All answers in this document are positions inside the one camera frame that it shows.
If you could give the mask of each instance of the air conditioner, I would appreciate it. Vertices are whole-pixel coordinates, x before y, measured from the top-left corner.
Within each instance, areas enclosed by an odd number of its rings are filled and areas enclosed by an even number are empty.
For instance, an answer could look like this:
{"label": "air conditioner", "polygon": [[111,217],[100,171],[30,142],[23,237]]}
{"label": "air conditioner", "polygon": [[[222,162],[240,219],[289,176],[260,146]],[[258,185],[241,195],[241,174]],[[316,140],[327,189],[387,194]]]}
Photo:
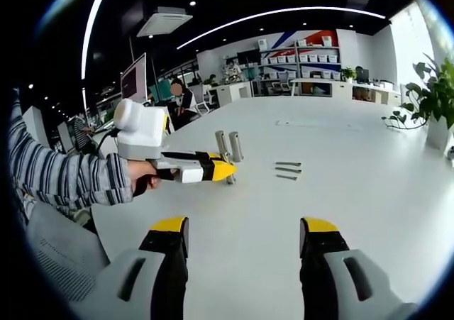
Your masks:
{"label": "air conditioner", "polygon": [[170,34],[191,18],[184,9],[159,7],[139,30],[137,37]]}

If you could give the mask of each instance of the black cable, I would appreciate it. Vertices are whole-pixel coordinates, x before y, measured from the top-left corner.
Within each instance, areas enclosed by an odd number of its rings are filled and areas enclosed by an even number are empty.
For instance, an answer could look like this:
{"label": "black cable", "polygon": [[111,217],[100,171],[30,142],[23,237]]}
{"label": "black cable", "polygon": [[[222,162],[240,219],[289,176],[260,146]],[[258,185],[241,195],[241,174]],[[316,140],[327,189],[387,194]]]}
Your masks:
{"label": "black cable", "polygon": [[112,131],[109,131],[109,132],[107,132],[106,134],[104,134],[104,137],[102,137],[101,141],[99,142],[98,147],[96,148],[96,152],[95,152],[95,153],[99,153],[99,150],[101,149],[102,143],[106,140],[106,138],[107,138],[108,136],[111,136],[112,138],[115,138],[115,137],[118,135],[118,132],[120,132],[120,130],[117,129],[117,128],[114,128]]}

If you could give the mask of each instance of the computer monitor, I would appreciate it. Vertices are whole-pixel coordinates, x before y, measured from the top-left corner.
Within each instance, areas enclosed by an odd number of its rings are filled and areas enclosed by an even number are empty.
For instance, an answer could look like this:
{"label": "computer monitor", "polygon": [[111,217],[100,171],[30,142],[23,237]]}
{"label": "computer monitor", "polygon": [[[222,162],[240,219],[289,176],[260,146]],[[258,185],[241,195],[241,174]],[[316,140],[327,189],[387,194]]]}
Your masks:
{"label": "computer monitor", "polygon": [[369,70],[365,70],[364,68],[356,68],[356,82],[358,84],[369,82]]}
{"label": "computer monitor", "polygon": [[238,64],[247,65],[248,63],[260,63],[260,51],[258,49],[248,50],[246,52],[237,53]]}
{"label": "computer monitor", "polygon": [[121,96],[143,104],[148,100],[147,53],[143,53],[120,77]]}

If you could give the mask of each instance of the light strip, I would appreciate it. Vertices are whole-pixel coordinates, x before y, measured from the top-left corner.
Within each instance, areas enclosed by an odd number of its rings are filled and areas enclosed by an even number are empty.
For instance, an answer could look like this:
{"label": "light strip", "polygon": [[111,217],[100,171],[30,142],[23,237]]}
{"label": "light strip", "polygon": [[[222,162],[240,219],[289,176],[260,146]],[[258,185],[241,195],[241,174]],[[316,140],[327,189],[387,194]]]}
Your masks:
{"label": "light strip", "polygon": [[[102,0],[94,0],[92,9],[90,10],[90,14],[88,16],[87,21],[87,28],[85,29],[84,35],[84,44],[82,46],[82,71],[81,77],[82,80],[85,79],[85,72],[87,69],[87,53],[88,53],[88,44],[90,42],[90,35],[92,34],[92,29],[94,25],[94,19],[98,14],[99,7],[101,6]],[[82,89],[82,98],[84,100],[84,108],[87,110],[87,100],[85,98],[85,89]]]}
{"label": "light strip", "polygon": [[298,8],[287,8],[287,9],[279,9],[279,10],[273,10],[273,11],[267,11],[266,13],[258,13],[257,15],[252,15],[252,16],[248,16],[248,17],[245,17],[245,18],[240,18],[239,20],[236,20],[236,21],[233,21],[233,22],[230,22],[230,23],[227,23],[227,24],[224,24],[223,26],[220,26],[218,28],[215,28],[215,29],[211,29],[210,31],[207,31],[206,33],[203,33],[199,36],[197,36],[196,38],[193,38],[192,40],[189,40],[187,41],[186,43],[183,43],[182,45],[180,45],[179,47],[177,47],[177,50],[183,48],[184,46],[190,44],[190,43],[193,43],[195,40],[198,40],[200,38],[203,38],[204,36],[207,36],[208,34],[211,34],[211,33],[214,33],[215,31],[218,31],[222,28],[225,28],[225,27],[229,27],[229,26],[232,26],[233,24],[237,24],[237,23],[240,23],[240,22],[244,22],[244,21],[247,21],[247,20],[250,20],[252,18],[257,18],[257,17],[262,17],[262,16],[266,16],[266,15],[271,15],[271,14],[274,14],[274,13],[286,13],[286,12],[289,12],[289,11],[302,11],[302,10],[334,10],[334,11],[347,11],[349,13],[361,13],[363,15],[369,15],[369,16],[373,16],[373,17],[377,17],[377,18],[382,18],[382,19],[385,19],[386,17],[383,16],[383,15],[379,15],[377,13],[370,13],[369,11],[363,11],[363,10],[357,10],[357,9],[350,9],[350,8],[339,8],[339,7],[335,7],[335,6],[301,6],[301,7],[298,7]]}

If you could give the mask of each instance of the white desk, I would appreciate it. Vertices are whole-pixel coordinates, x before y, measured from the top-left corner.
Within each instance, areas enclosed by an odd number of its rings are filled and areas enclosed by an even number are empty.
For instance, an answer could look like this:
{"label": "white desk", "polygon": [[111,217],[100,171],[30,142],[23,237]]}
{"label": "white desk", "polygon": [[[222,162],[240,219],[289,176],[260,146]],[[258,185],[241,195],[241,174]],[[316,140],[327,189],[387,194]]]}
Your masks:
{"label": "white desk", "polygon": [[297,90],[297,84],[312,83],[312,84],[330,84],[332,86],[332,97],[336,100],[351,100],[353,96],[353,87],[370,89],[375,93],[380,94],[380,99],[376,95],[375,102],[384,105],[400,106],[401,94],[392,89],[386,89],[382,87],[371,86],[369,84],[349,84],[348,82],[335,81],[329,79],[294,79],[292,83],[292,96],[295,95]]}
{"label": "white desk", "polygon": [[[279,96],[196,120],[168,138],[170,150],[216,151],[215,131],[238,131],[237,183],[163,182],[130,204],[94,206],[108,257],[138,248],[157,220],[186,215],[186,319],[303,319],[299,219],[314,216],[385,270],[404,301],[420,302],[454,249],[454,171],[424,145],[425,130],[386,129],[391,111]],[[301,161],[299,180],[275,177],[275,161]]]}
{"label": "white desk", "polygon": [[225,106],[240,98],[250,98],[252,93],[250,91],[250,83],[237,82],[235,84],[225,84],[222,86],[212,87],[218,94],[219,106]]}

